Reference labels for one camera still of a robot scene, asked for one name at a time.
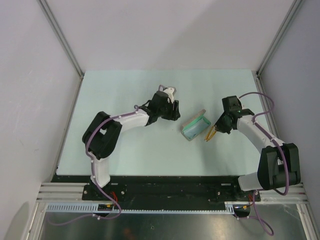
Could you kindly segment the blue cleaning cloth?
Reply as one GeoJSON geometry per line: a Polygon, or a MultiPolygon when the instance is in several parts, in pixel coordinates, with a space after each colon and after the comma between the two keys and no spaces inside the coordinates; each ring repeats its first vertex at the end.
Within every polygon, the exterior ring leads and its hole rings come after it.
{"type": "Polygon", "coordinates": [[[183,130],[182,132],[187,139],[192,140],[203,130],[205,130],[208,126],[209,125],[201,119],[198,122],[192,124],[190,127],[183,130]]]}

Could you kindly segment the grey glasses case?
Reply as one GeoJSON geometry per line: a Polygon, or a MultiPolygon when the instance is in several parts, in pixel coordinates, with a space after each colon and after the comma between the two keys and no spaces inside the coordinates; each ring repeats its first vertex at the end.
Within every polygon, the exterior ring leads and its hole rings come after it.
{"type": "Polygon", "coordinates": [[[188,141],[192,141],[211,125],[211,122],[205,117],[205,113],[206,110],[202,109],[182,124],[181,133],[188,141]]]}

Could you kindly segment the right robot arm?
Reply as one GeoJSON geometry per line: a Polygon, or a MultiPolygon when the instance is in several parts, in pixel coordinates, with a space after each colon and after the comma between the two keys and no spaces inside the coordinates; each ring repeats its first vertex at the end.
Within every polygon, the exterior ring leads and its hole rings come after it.
{"type": "Polygon", "coordinates": [[[222,105],[223,113],[214,124],[215,130],[227,134],[232,130],[241,132],[260,153],[257,171],[240,176],[230,188],[231,196],[242,201],[253,190],[274,190],[287,195],[290,186],[301,182],[298,147],[285,143],[260,125],[258,115],[244,108],[239,97],[225,97],[222,105]]]}

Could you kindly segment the aluminium frame post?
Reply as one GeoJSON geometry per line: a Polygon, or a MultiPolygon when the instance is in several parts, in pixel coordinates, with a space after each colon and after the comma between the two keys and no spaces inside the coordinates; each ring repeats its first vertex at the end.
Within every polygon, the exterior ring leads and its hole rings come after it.
{"type": "Polygon", "coordinates": [[[50,5],[48,4],[47,0],[37,0],[36,1],[42,10],[45,18],[47,19],[52,31],[54,32],[57,40],[59,41],[63,51],[65,52],[68,60],[70,61],[72,67],[74,68],[75,72],[82,80],[84,77],[84,71],[81,69],[80,64],[78,63],[76,56],[63,33],[63,30],[57,21],[55,14],[53,13],[50,5]]]}
{"type": "Polygon", "coordinates": [[[273,55],[275,54],[277,48],[281,44],[283,38],[285,37],[285,34],[289,30],[291,24],[293,23],[294,19],[296,18],[297,14],[299,13],[304,3],[305,3],[304,0],[294,0],[292,2],[287,14],[285,15],[284,20],[282,21],[279,29],[275,34],[275,37],[271,42],[271,45],[269,46],[266,54],[262,59],[262,62],[260,63],[259,67],[255,72],[258,77],[261,76],[267,64],[272,59],[273,55]]]}

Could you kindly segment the right aluminium frame post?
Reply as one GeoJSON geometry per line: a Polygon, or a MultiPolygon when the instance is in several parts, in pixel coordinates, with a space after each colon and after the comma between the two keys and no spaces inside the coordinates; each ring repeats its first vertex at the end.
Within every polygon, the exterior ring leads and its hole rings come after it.
{"type": "Polygon", "coordinates": [[[258,77],[261,76],[267,64],[272,59],[273,55],[275,54],[277,48],[281,44],[283,38],[285,37],[285,34],[289,30],[291,24],[293,23],[294,19],[296,18],[297,14],[299,13],[304,3],[305,3],[304,0],[294,0],[292,2],[287,14],[285,15],[284,20],[282,21],[279,29],[275,34],[275,37],[271,42],[271,45],[269,46],[266,54],[262,59],[262,62],[260,63],[259,67],[255,72],[258,77]]]}

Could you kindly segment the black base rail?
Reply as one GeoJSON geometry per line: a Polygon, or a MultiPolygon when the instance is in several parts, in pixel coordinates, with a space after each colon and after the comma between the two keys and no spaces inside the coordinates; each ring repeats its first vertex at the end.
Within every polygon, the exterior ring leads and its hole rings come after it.
{"type": "Polygon", "coordinates": [[[130,210],[218,210],[225,202],[247,202],[254,195],[253,190],[241,190],[236,175],[113,175],[102,188],[88,175],[56,174],[51,181],[84,183],[84,201],[116,201],[121,209],[130,210]]]}

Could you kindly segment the left aluminium frame post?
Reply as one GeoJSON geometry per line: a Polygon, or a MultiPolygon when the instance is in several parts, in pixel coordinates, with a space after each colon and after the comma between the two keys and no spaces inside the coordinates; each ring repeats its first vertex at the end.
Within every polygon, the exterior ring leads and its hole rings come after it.
{"type": "Polygon", "coordinates": [[[50,5],[48,4],[47,0],[37,0],[36,1],[42,10],[45,18],[47,19],[52,31],[54,32],[57,40],[59,41],[63,51],[65,52],[68,60],[70,61],[72,67],[74,68],[75,72],[82,80],[84,77],[84,71],[81,69],[80,64],[78,63],[76,56],[63,33],[63,30],[57,21],[55,14],[53,13],[50,5]]]}

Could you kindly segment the orange sunglasses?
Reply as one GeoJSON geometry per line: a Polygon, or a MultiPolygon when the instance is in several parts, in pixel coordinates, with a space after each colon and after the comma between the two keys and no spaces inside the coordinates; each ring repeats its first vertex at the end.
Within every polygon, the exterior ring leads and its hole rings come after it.
{"type": "Polygon", "coordinates": [[[205,136],[204,140],[205,140],[206,142],[210,141],[210,140],[215,136],[216,133],[217,133],[217,127],[216,127],[215,125],[213,125],[213,126],[210,128],[210,130],[209,130],[209,132],[207,133],[207,135],[205,136]]]}

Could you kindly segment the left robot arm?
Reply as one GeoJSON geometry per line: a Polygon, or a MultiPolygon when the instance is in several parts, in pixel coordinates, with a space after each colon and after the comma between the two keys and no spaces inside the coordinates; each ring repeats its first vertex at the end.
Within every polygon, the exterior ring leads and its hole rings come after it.
{"type": "Polygon", "coordinates": [[[137,127],[146,127],[158,118],[176,121],[180,118],[176,89],[163,85],[145,104],[134,106],[134,111],[110,116],[103,111],[97,113],[82,136],[85,153],[91,162],[91,180],[95,184],[93,194],[100,200],[110,196],[111,188],[108,157],[116,148],[121,133],[137,127]]]}

